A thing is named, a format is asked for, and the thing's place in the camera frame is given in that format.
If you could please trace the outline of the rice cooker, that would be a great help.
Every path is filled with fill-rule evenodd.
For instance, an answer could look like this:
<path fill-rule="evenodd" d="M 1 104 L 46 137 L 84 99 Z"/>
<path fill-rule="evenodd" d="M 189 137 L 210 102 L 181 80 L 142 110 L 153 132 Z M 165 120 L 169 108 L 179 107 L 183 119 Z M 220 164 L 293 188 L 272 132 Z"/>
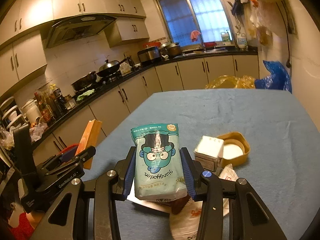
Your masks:
<path fill-rule="evenodd" d="M 159 63 L 162 60 L 159 48 L 156 46 L 145 48 L 139 51 L 137 55 L 142 67 Z"/>

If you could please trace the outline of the wok with lid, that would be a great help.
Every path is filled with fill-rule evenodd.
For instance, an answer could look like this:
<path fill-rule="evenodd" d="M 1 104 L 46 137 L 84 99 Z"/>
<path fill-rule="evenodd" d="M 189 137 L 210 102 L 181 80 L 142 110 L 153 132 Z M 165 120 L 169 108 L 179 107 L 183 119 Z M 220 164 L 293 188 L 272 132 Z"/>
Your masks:
<path fill-rule="evenodd" d="M 105 61 L 105 64 L 103 64 L 100 68 L 99 71 L 97 72 L 97 76 L 99 77 L 108 77 L 114 73 L 116 73 L 120 65 L 124 63 L 127 60 L 127 58 L 124 58 L 121 61 L 113 60 L 113 61 Z"/>

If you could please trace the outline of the lower kitchen cabinets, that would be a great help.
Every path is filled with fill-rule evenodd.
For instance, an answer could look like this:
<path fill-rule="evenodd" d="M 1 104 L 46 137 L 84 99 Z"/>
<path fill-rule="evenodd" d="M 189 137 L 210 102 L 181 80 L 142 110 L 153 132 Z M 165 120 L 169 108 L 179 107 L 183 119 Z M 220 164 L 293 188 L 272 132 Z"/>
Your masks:
<path fill-rule="evenodd" d="M 99 96 L 59 124 L 33 151 L 36 164 L 77 144 L 90 120 L 102 122 L 102 142 L 130 113 L 154 93 L 203 89 L 217 77 L 244 75 L 259 78 L 256 55 L 223 55 L 151 67 Z"/>

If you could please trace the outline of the range hood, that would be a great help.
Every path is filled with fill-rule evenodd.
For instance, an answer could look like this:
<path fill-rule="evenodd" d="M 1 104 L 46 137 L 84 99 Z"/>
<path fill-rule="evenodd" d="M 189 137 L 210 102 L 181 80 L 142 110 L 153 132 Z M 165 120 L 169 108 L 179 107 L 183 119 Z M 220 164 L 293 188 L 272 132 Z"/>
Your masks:
<path fill-rule="evenodd" d="M 46 48 L 97 35 L 115 20 L 115 17 L 105 14 L 81 14 L 65 18 L 51 27 Z"/>

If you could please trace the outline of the red mesh basket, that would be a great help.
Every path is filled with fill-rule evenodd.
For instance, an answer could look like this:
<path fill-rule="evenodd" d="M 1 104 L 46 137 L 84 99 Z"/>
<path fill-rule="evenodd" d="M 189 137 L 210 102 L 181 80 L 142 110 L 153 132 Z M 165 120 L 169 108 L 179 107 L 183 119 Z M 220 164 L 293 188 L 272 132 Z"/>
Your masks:
<path fill-rule="evenodd" d="M 75 156 L 76 150 L 78 149 L 79 144 L 71 144 L 64 148 L 59 154 L 67 155 L 67 156 Z"/>

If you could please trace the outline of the black frying pan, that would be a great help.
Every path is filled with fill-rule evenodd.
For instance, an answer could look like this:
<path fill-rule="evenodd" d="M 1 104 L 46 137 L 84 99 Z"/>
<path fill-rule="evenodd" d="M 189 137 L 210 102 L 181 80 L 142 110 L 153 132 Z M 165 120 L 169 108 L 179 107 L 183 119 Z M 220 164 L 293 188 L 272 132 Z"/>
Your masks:
<path fill-rule="evenodd" d="M 97 79 L 96 71 L 89 72 L 87 75 L 83 76 L 82 78 L 76 80 L 74 83 L 71 84 L 75 91 L 80 91 L 91 84 L 95 83 Z"/>

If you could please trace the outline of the teal cartoon snack bag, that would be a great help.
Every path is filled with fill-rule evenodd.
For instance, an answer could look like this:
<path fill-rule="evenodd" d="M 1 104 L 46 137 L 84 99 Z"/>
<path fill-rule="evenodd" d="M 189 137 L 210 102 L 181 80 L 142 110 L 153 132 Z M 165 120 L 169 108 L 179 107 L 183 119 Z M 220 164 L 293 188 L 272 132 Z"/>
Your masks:
<path fill-rule="evenodd" d="M 135 197 L 171 202 L 187 195 L 178 124 L 148 124 L 131 129 L 136 146 Z"/>

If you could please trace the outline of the soy sauce bottle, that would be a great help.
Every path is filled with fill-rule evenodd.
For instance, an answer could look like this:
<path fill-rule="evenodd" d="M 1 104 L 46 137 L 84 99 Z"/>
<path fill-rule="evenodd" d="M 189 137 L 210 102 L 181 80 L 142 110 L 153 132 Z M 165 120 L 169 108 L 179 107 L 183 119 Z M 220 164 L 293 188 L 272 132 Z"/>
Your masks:
<path fill-rule="evenodd" d="M 61 89 L 59 87 L 57 87 L 56 84 L 52 84 L 52 91 L 53 91 L 53 94 L 55 95 L 57 103 L 61 109 L 62 115 L 65 115 L 68 111 L 67 111 L 67 108 L 65 107 L 66 101 L 62 95 Z"/>

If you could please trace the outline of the green cloth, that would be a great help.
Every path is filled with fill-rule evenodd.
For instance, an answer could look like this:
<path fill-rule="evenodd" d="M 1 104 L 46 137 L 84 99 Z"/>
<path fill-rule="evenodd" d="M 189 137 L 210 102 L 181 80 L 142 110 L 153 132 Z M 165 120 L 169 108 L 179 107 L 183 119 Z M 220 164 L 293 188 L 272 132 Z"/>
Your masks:
<path fill-rule="evenodd" d="M 79 96 L 77 96 L 76 102 L 81 102 L 85 98 L 89 97 L 90 95 L 92 95 L 94 93 L 95 93 L 95 89 L 87 90 L 87 91 L 83 92 L 82 94 L 80 94 Z"/>

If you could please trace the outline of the white kettle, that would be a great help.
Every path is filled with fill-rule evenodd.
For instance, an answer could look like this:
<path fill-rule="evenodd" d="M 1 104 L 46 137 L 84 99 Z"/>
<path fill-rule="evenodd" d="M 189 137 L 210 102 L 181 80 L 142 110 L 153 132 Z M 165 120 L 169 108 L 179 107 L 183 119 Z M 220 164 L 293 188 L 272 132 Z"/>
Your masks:
<path fill-rule="evenodd" d="M 35 124 L 40 121 L 42 115 L 37 105 L 37 100 L 31 99 L 21 108 L 24 116 L 30 123 Z"/>

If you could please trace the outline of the white square box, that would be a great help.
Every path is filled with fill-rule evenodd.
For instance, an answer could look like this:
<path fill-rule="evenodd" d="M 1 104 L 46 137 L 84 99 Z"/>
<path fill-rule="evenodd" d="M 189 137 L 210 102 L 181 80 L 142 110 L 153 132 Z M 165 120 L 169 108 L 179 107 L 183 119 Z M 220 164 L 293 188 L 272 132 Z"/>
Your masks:
<path fill-rule="evenodd" d="M 218 163 L 223 155 L 224 140 L 203 135 L 194 153 L 195 159 L 210 171 L 216 171 Z"/>

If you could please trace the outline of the brown pot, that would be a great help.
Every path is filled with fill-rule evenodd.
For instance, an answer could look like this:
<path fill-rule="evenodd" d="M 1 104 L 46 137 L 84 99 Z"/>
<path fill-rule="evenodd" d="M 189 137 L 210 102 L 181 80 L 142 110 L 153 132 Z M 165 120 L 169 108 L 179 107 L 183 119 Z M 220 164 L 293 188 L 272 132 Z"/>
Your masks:
<path fill-rule="evenodd" d="M 178 42 L 166 42 L 160 46 L 160 51 L 163 55 L 168 55 L 170 58 L 182 55 L 182 49 Z"/>

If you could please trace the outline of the yellow square tin lid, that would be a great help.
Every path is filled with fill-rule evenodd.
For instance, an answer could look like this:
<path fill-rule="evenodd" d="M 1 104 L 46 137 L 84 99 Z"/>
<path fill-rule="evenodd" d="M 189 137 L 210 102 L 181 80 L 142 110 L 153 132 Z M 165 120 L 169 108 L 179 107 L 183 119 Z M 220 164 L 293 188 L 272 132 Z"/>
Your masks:
<path fill-rule="evenodd" d="M 220 167 L 225 167 L 229 164 L 236 167 L 247 161 L 251 148 L 240 132 L 229 132 L 219 135 L 217 138 L 223 140 L 222 154 L 219 155 Z"/>

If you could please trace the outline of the pink cloth on faucet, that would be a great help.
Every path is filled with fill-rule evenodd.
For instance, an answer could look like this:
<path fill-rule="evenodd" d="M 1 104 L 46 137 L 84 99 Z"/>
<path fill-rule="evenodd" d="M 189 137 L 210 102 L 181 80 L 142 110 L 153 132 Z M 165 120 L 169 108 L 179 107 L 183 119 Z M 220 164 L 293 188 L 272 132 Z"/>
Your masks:
<path fill-rule="evenodd" d="M 198 41 L 198 38 L 201 36 L 201 33 L 198 30 L 193 30 L 190 33 L 190 39 L 192 42 Z"/>

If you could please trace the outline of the blue plastic bag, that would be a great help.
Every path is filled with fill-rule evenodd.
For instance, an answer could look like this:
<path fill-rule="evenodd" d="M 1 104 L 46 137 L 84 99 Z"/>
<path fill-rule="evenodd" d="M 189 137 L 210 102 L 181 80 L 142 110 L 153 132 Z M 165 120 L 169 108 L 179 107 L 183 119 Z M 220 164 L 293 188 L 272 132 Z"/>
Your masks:
<path fill-rule="evenodd" d="M 292 93 L 291 78 L 285 67 L 279 61 L 263 61 L 265 68 L 270 75 L 256 79 L 256 89 L 284 90 Z"/>

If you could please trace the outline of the window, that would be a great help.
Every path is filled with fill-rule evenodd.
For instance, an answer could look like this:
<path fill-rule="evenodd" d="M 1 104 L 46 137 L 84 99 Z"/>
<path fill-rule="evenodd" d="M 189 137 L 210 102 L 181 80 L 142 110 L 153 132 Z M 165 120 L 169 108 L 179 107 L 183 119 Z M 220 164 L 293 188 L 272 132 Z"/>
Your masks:
<path fill-rule="evenodd" d="M 182 47 L 203 46 L 208 42 L 223 44 L 221 32 L 228 30 L 232 41 L 233 27 L 223 0 L 156 0 L 169 40 Z M 201 36 L 192 42 L 190 33 Z"/>

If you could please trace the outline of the green detergent bottle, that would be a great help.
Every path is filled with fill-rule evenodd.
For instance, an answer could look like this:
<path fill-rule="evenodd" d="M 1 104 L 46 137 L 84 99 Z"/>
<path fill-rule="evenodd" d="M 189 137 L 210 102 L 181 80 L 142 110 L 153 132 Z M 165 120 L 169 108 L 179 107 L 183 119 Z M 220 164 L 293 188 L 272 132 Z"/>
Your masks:
<path fill-rule="evenodd" d="M 220 34 L 224 46 L 231 46 L 233 44 L 228 30 L 222 31 Z"/>

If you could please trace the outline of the blue tablecloth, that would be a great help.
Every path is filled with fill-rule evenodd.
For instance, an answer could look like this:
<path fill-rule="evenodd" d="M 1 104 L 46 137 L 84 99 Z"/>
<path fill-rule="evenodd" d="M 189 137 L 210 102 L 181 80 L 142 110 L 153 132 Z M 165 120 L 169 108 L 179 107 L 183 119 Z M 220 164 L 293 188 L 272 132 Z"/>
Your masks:
<path fill-rule="evenodd" d="M 250 145 L 237 174 L 249 180 L 288 239 L 299 239 L 319 210 L 319 131 L 289 92 L 205 89 L 157 93 L 142 103 L 98 146 L 92 179 L 125 157 L 130 130 L 168 123 L 179 127 L 180 146 L 217 155 L 217 137 L 240 132 Z"/>

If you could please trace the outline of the kitchen cabinets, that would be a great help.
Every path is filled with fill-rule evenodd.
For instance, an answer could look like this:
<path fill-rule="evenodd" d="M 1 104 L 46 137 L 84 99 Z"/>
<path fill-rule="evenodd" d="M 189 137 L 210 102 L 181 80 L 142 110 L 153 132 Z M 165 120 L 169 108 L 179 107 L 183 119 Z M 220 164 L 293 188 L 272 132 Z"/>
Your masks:
<path fill-rule="evenodd" d="M 203 89 L 217 77 L 244 75 L 259 78 L 256 55 L 223 55 L 151 67 L 99 96 L 59 124 L 33 151 L 36 164 L 77 144 L 90 120 L 102 122 L 102 142 L 130 113 L 154 93 Z"/>
<path fill-rule="evenodd" d="M 99 34 L 46 48 L 51 27 L 81 15 L 115 17 Z M 93 70 L 109 49 L 149 37 L 140 0 L 17 0 L 1 23 L 1 96 L 20 93 L 25 99 L 43 83 L 64 94 Z"/>

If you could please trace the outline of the yellow plastic bag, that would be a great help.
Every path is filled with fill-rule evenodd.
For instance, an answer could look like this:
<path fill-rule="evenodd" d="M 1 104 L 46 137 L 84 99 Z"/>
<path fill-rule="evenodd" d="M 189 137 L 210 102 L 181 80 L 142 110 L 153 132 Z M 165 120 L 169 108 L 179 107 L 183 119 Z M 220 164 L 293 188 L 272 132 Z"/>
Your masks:
<path fill-rule="evenodd" d="M 223 75 L 210 81 L 205 89 L 255 89 L 255 78 L 244 75 L 243 77 Z"/>

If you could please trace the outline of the white plastic bags on counter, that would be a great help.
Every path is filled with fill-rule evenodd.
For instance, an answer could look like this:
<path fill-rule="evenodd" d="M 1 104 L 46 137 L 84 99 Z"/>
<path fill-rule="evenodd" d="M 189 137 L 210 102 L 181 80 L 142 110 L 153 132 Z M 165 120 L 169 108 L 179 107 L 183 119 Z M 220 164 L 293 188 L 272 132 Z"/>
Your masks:
<path fill-rule="evenodd" d="M 44 131 L 48 128 L 46 123 L 39 123 L 37 125 L 32 125 L 29 129 L 31 142 L 36 142 L 42 138 Z M 15 127 L 9 128 L 9 131 L 5 130 L 1 126 L 1 146 L 3 146 L 6 150 L 12 150 L 15 146 L 14 144 L 14 136 L 13 130 Z"/>

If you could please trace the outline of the upper kitchen cabinets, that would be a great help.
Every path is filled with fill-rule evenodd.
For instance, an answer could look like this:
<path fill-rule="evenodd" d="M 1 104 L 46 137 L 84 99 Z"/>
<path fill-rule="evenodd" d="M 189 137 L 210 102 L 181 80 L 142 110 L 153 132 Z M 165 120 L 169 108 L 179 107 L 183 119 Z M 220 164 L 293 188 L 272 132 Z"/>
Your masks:
<path fill-rule="evenodd" d="M 46 48 L 51 27 L 81 15 L 115 17 L 99 34 Z M 140 0 L 17 0 L 1 23 L 1 96 L 20 93 L 25 99 L 43 83 L 64 94 L 93 70 L 109 49 L 149 37 Z"/>

